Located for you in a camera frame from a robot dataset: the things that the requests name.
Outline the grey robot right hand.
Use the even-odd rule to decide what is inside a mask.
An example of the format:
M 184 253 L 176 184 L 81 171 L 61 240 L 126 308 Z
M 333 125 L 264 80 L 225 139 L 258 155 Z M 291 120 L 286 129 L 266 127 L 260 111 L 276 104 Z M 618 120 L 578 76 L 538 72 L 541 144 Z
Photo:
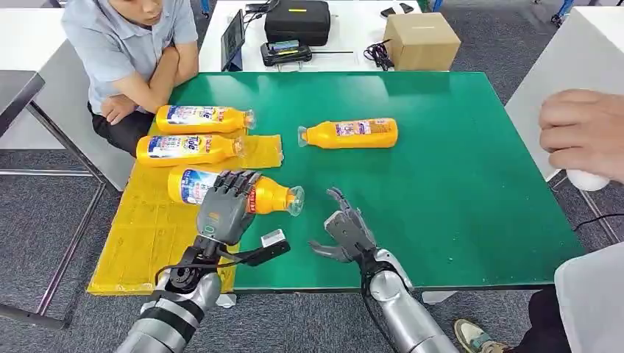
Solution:
M 361 211 L 352 207 L 338 188 L 329 188 L 327 194 L 337 201 L 338 210 L 325 220 L 324 228 L 337 245 L 325 246 L 310 240 L 308 245 L 311 250 L 340 263 L 360 262 L 365 256 L 374 254 L 377 249 L 374 235 L 366 225 Z

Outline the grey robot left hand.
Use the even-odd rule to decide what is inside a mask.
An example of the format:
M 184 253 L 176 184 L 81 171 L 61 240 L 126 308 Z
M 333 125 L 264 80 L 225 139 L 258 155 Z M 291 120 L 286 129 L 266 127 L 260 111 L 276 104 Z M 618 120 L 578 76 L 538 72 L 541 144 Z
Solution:
M 199 235 L 228 246 L 239 243 L 255 217 L 247 205 L 260 177 L 258 171 L 226 170 L 218 174 L 199 207 Z

